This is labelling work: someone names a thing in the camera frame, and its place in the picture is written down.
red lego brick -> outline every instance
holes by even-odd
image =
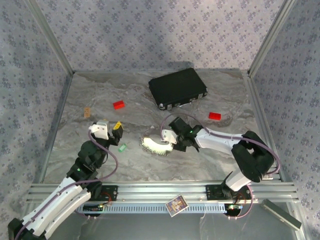
[[[221,120],[221,114],[220,113],[216,113],[216,112],[210,112],[209,113],[209,118],[213,119],[213,120]]]
[[[122,100],[121,101],[117,101],[117,102],[113,103],[113,107],[114,107],[114,109],[122,109],[122,108],[125,107],[125,103]]]

patterned wallpaper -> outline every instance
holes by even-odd
[[[24,1],[0,3],[0,239],[21,217],[57,120],[67,74]]]
[[[320,1],[298,0],[254,77],[283,169],[320,239]]]
[[[284,0],[37,0],[73,70],[248,69]]]

green block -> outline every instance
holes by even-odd
[[[122,153],[126,148],[127,148],[127,145],[125,143],[122,144],[121,147],[119,147],[118,149],[119,153]]]

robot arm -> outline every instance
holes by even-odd
[[[232,198],[234,192],[250,182],[259,183],[274,163],[273,156],[263,147],[242,140],[250,139],[266,145],[252,131],[245,134],[228,134],[211,129],[207,131],[201,125],[192,128],[180,117],[169,126],[171,130],[163,130],[162,136],[165,141],[174,144],[175,150],[185,152],[187,147],[192,146],[198,152],[206,148],[234,156],[239,168],[231,172],[221,185],[226,198]]]
[[[95,141],[106,149],[110,145],[117,146],[123,134],[120,122],[113,128],[112,136],[108,129],[106,120],[89,127]],[[96,170],[102,166],[106,155],[92,141],[83,143],[74,165],[50,196],[22,220],[14,218],[9,223],[9,240],[47,240],[79,206],[100,196],[102,182],[96,179]]]

yellow object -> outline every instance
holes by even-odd
[[[90,115],[91,115],[90,107],[86,106],[86,107],[84,108],[84,117],[85,117],[85,118],[90,118]]]
[[[116,125],[113,127],[113,130],[119,129],[120,126],[122,126],[122,124],[121,124],[121,122],[118,121],[118,122],[116,123]]]

